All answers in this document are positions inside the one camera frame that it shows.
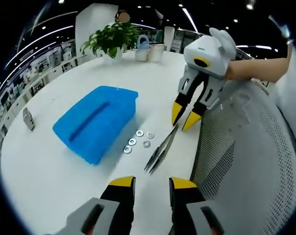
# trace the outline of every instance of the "potted plant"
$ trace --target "potted plant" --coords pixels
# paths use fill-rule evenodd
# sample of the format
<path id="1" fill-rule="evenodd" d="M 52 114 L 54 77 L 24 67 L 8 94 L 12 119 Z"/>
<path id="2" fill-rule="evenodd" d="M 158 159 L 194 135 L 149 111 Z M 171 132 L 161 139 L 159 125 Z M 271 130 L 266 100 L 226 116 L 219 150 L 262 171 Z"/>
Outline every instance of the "potted plant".
<path id="1" fill-rule="evenodd" d="M 85 50 L 90 48 L 95 55 L 97 50 L 102 50 L 112 59 L 118 59 L 122 57 L 122 47 L 127 46 L 130 49 L 136 47 L 138 35 L 137 28 L 130 22 L 117 21 L 90 35 L 89 39 L 81 46 L 80 51 L 85 55 Z"/>

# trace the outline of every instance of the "white wall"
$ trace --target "white wall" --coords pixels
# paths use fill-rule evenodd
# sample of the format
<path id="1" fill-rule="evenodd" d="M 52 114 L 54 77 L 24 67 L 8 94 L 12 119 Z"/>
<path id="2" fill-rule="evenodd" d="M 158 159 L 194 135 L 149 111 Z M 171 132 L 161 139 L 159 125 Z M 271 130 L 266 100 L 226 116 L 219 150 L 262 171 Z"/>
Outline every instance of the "white wall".
<path id="1" fill-rule="evenodd" d="M 171 50 L 174 33 L 175 33 L 174 27 L 169 27 L 169 26 L 164 27 L 164 45 L 167 48 L 166 51 Z"/>
<path id="2" fill-rule="evenodd" d="M 75 42 L 77 56 L 82 55 L 79 51 L 80 47 L 92 33 L 102 30 L 106 25 L 114 22 L 117 11 L 118 6 L 116 5 L 93 3 L 76 16 Z M 86 50 L 86 55 L 88 60 L 95 58 L 89 49 Z"/>

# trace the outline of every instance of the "tweezers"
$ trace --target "tweezers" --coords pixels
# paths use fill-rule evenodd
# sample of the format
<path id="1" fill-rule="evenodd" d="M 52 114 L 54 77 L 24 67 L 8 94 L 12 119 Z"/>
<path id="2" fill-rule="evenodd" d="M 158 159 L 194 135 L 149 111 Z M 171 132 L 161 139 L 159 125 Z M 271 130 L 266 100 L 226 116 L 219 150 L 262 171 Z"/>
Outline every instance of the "tweezers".
<path id="1" fill-rule="evenodd" d="M 156 159 L 157 159 L 157 161 L 155 162 L 155 164 L 153 165 L 153 167 L 151 168 L 151 170 L 149 171 L 149 173 L 152 174 L 158 168 L 158 166 L 164 160 L 167 152 L 169 151 L 169 148 L 170 148 L 170 146 L 171 146 L 171 144 L 172 144 L 172 142 L 174 140 L 174 136 L 175 136 L 177 130 L 178 130 L 178 125 L 176 125 L 172 129 L 172 131 L 163 140 L 163 142 L 159 145 L 159 147 L 156 148 L 156 150 L 153 152 L 153 154 L 150 157 L 150 159 L 149 159 L 149 161 L 148 161 L 148 163 L 147 163 L 147 165 L 146 165 L 146 167 L 145 167 L 144 170 L 148 170 Z M 165 149 L 160 154 L 160 150 L 162 149 L 163 145 L 166 144 L 166 143 L 167 143 L 167 146 L 165 147 Z"/>

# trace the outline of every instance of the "blue plastic container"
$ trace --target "blue plastic container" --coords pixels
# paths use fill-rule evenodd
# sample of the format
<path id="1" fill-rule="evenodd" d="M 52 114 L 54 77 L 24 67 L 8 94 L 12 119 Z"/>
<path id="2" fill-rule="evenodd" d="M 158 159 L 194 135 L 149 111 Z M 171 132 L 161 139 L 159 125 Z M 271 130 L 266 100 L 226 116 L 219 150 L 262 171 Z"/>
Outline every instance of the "blue plastic container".
<path id="1" fill-rule="evenodd" d="M 135 91 L 98 87 L 70 108 L 53 130 L 69 149 L 97 165 L 134 116 L 137 97 Z"/>

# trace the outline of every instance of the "white table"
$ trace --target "white table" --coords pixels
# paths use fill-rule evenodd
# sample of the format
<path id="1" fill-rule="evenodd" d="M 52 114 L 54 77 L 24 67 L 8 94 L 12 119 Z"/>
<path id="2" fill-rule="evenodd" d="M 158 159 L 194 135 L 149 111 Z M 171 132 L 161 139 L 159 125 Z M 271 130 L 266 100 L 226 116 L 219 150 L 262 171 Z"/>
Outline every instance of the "white table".
<path id="1" fill-rule="evenodd" d="M 24 125 L 22 113 L 15 118 L 4 139 L 1 157 L 3 182 L 21 220 L 35 235 L 63 228 L 66 217 L 92 197 L 100 197 L 117 177 L 136 177 L 132 235 L 166 235 L 172 225 L 169 180 L 191 175 L 200 123 L 188 132 L 177 132 L 165 160 L 151 176 L 144 167 L 155 148 L 172 129 L 171 110 L 177 85 L 184 72 L 183 55 L 165 52 L 162 63 L 134 61 L 134 52 L 123 55 L 121 64 L 107 66 L 97 58 L 59 76 L 42 88 L 26 107 L 36 127 Z M 129 155 L 108 156 L 97 166 L 71 152 L 54 134 L 52 126 L 75 103 L 98 86 L 135 90 L 136 119 L 151 131 L 151 147 L 143 139 Z M 181 118 L 181 126 L 189 111 Z"/>

